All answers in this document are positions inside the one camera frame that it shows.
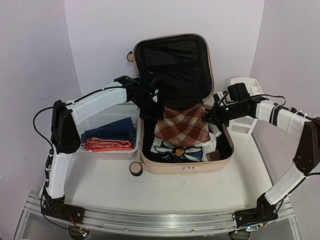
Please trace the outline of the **red plaid shirt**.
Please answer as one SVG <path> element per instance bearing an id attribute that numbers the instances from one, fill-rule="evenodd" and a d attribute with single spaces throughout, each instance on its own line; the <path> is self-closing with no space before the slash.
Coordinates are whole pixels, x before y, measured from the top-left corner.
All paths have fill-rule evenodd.
<path id="1" fill-rule="evenodd" d="M 192 147 L 210 140 L 208 124 L 203 121 L 206 108 L 198 103 L 187 110 L 166 107 L 163 120 L 156 123 L 154 135 L 176 147 Z"/>

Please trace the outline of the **pink hard-shell suitcase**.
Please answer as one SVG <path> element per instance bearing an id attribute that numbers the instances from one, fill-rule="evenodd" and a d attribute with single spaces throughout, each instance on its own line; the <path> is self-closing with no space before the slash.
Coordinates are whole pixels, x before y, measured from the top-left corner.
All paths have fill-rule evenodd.
<path id="1" fill-rule="evenodd" d="M 136 73 L 143 77 L 151 72 L 160 78 L 160 97 L 166 108 L 184 111 L 204 104 L 213 96 L 214 77 L 207 41 L 195 33 L 162 36 L 140 41 L 128 55 Z M 151 146 L 155 140 L 155 120 L 143 119 L 140 155 L 142 169 L 160 174 L 212 172 L 223 169 L 234 154 L 234 144 L 224 124 L 216 125 L 222 134 L 216 138 L 221 160 L 188 163 L 155 161 Z"/>

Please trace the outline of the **dark blue garment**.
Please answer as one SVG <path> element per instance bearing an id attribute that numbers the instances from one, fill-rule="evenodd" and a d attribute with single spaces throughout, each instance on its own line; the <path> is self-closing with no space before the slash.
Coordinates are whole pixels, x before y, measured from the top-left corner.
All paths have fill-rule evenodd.
<path id="1" fill-rule="evenodd" d="M 131 144 L 136 142 L 136 130 L 130 117 L 123 118 L 109 124 L 86 130 L 81 135 L 81 141 L 98 138 L 100 140 L 128 141 Z"/>

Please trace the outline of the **white t-shirt blue flower print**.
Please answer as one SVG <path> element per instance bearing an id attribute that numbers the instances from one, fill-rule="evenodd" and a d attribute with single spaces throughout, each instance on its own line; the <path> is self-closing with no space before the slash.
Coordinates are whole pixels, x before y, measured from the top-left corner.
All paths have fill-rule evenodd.
<path id="1" fill-rule="evenodd" d="M 209 137 L 209 141 L 193 146 L 174 146 L 156 137 L 150 148 L 150 152 L 155 154 L 154 161 L 157 162 L 160 162 L 159 154 L 165 152 L 170 152 L 174 155 L 174 160 L 170 164 L 208 162 L 206 154 L 214 152 L 217 146 L 217 138 L 213 133 L 210 132 Z"/>

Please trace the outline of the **white perforated plastic basket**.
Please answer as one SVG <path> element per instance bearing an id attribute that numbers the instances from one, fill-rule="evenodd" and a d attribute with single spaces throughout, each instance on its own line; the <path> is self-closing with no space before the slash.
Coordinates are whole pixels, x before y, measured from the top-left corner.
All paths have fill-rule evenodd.
<path id="1" fill-rule="evenodd" d="M 130 160 L 139 148 L 139 113 L 103 113 L 85 120 L 79 128 L 77 154 L 87 159 Z"/>

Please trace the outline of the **red patterned cloth item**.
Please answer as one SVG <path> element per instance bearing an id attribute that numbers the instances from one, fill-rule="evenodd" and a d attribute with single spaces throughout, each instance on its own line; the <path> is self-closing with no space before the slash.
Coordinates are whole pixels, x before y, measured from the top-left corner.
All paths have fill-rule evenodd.
<path id="1" fill-rule="evenodd" d="M 134 146 L 127 140 L 111 140 L 93 137 L 82 143 L 83 149 L 89 152 L 130 151 Z"/>

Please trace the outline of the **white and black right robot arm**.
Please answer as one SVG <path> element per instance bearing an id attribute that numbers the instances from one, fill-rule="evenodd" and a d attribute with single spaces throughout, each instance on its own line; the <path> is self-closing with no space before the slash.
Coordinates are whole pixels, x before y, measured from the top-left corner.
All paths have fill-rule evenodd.
<path id="1" fill-rule="evenodd" d="M 277 213 L 276 206 L 292 193 L 320 163 L 320 119 L 310 117 L 294 107 L 274 103 L 271 94 L 249 93 L 244 82 L 227 87 L 222 96 L 214 96 L 214 104 L 204 121 L 216 126 L 250 117 L 268 123 L 297 141 L 292 163 L 280 180 L 263 193 L 252 210 L 239 211 L 241 218 L 249 215 L 257 222 Z"/>

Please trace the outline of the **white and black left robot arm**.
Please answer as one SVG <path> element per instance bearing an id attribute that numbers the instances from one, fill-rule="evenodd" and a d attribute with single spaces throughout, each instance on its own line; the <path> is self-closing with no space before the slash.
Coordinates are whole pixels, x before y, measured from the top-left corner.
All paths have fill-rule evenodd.
<path id="1" fill-rule="evenodd" d="M 42 194 L 46 206 L 45 215 L 63 218 L 72 211 L 81 212 L 81 207 L 65 204 L 65 181 L 73 154 L 81 146 L 78 127 L 92 116 L 115 105 L 134 103 L 140 110 L 141 119 L 163 118 L 164 102 L 161 99 L 162 83 L 158 76 L 147 72 L 143 77 L 120 76 L 112 83 L 78 99 L 56 101 L 53 106 L 40 112 L 52 110 L 49 154 L 45 163 L 45 183 Z"/>

